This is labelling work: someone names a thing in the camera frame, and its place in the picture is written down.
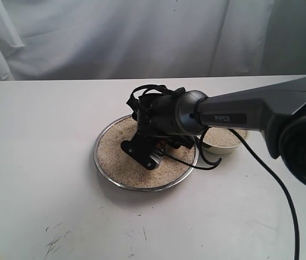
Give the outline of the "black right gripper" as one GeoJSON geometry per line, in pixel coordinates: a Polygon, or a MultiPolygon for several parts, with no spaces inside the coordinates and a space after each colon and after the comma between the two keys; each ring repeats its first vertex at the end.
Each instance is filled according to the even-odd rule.
{"type": "Polygon", "coordinates": [[[194,146],[192,137],[184,134],[177,123],[177,101],[186,93],[185,89],[169,90],[144,89],[138,98],[130,94],[126,104],[132,109],[132,117],[137,122],[137,132],[146,139],[157,139],[168,143],[172,148],[194,146]]]}

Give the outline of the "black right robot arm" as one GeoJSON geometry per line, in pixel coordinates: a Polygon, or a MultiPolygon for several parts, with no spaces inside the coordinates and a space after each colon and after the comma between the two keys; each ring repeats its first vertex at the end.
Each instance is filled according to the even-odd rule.
{"type": "Polygon", "coordinates": [[[137,131],[121,148],[147,170],[160,163],[161,140],[191,148],[192,138],[208,127],[245,129],[261,132],[270,156],[306,185],[306,77],[214,97],[155,84],[138,91],[127,101],[137,131]]]}

